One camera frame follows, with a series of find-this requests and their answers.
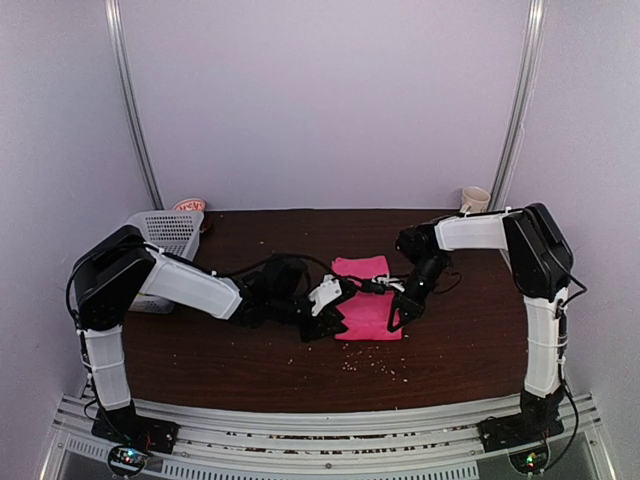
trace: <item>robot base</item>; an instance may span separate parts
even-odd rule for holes
[[[176,443],[178,429],[180,428],[177,423],[140,416],[136,416],[136,420],[140,423],[142,430],[149,433],[150,442],[147,445],[146,438],[139,442],[141,443],[140,445],[134,441],[133,448],[141,452],[153,451],[166,454],[173,452],[173,446]],[[98,415],[91,428],[91,434],[94,437],[104,438],[111,442],[120,442],[122,440],[121,435],[114,430],[102,410],[98,410]]]
[[[488,453],[519,447],[520,445],[542,440],[543,433],[546,433],[548,438],[564,432],[564,426],[560,419],[547,422],[545,428],[537,432],[532,432],[530,429],[523,427],[524,423],[521,414],[483,420],[478,424],[478,430],[480,431],[480,440],[482,440],[484,451]]]

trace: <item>light purple wall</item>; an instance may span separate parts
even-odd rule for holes
[[[123,2],[167,206],[453,207],[458,188],[490,188],[527,14],[511,0]]]
[[[63,302],[72,264],[150,202],[103,2],[0,11],[0,476],[22,480],[35,478],[62,393],[84,378]]]
[[[569,373],[593,391],[623,478],[640,457],[640,2],[550,2],[509,204],[545,202],[590,292],[570,308]]]

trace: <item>vertical metal pole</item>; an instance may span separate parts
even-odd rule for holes
[[[151,201],[153,202],[153,208],[156,210],[163,210],[164,206],[162,203],[162,197],[160,196],[158,183],[156,182],[156,177],[153,174],[153,167],[149,160],[149,152],[142,132],[138,105],[133,92],[133,83],[131,82],[127,50],[124,43],[124,31],[122,29],[122,20],[120,18],[120,2],[119,0],[105,0],[105,7],[107,10],[107,24],[109,26],[111,45],[116,57],[118,72],[120,74],[120,84],[122,86],[122,95],[125,100],[129,129],[131,130],[138,164],[142,171],[142,179],[145,183],[145,187],[147,188],[147,192],[151,197]]]
[[[538,65],[540,45],[542,39],[542,26],[546,0],[531,0],[529,4],[529,20],[525,33],[522,49],[522,61],[520,63],[520,75],[516,95],[513,100],[511,119],[507,128],[507,136],[502,147],[502,155],[496,177],[491,189],[491,202],[489,211],[499,210],[505,206],[511,179],[516,166],[519,149],[522,144],[524,128],[522,126],[527,104],[532,94],[532,83]]]

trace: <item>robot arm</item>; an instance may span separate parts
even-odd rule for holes
[[[533,204],[521,210],[436,220],[403,230],[396,248],[415,268],[404,292],[394,298],[388,325],[391,331],[422,315],[427,296],[450,264],[447,252],[509,252],[513,279],[524,296],[527,311],[528,366],[521,414],[508,421],[483,422],[480,427],[485,450],[538,440],[541,432],[561,432],[556,417],[564,396],[561,368],[567,322],[563,305],[567,301],[573,255],[546,207]],[[399,313],[399,322],[394,324],[395,312]]]
[[[177,426],[136,415],[127,383],[122,324],[136,295],[157,295],[228,320],[241,305],[240,287],[229,278],[144,243],[124,226],[83,256],[74,268],[75,315],[83,361],[100,410],[94,434],[127,437],[142,451],[170,450]]]
[[[308,273],[306,264],[295,257],[276,255],[261,271],[234,281],[146,244],[131,225],[84,255],[68,284],[68,290],[72,283],[75,286],[77,312],[68,307],[101,407],[94,435],[120,441],[127,437],[141,451],[170,452],[173,446],[177,425],[138,416],[129,392],[122,324],[138,294],[166,298],[238,325],[255,327],[272,317],[298,325],[303,341],[345,331],[343,317],[329,303],[353,295],[351,284],[340,281],[340,299],[333,296],[321,309],[314,308],[313,295],[296,294]]]

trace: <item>white arm segment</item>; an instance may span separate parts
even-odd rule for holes
[[[98,398],[105,410],[116,410],[131,403],[131,393],[124,369],[122,350],[122,325],[98,332],[87,330],[84,340],[87,346],[91,375]]]
[[[497,249],[507,250],[502,219],[510,212],[495,215],[451,217],[435,226],[438,246],[442,250]],[[558,376],[558,302],[567,300],[567,289],[555,300],[524,297],[529,331],[529,360],[525,390],[544,398],[560,386]]]
[[[524,297],[529,324],[529,363],[524,389],[544,398],[560,387],[558,375],[558,349],[560,319],[557,316],[558,304],[567,301],[568,289],[558,292],[553,302],[544,298]]]
[[[228,320],[240,305],[238,287],[227,278],[207,275],[189,265],[150,251],[156,264],[140,293],[157,295],[210,315]],[[84,338],[91,374],[100,403],[105,410],[116,410],[131,403],[124,368],[122,326],[98,332],[86,330]]]
[[[158,252],[149,253],[156,264],[140,293],[166,298],[221,320],[228,320],[242,302],[240,290],[231,279],[207,275]]]
[[[509,213],[477,217],[451,217],[435,227],[438,246],[442,250],[462,248],[507,249],[502,219]]]

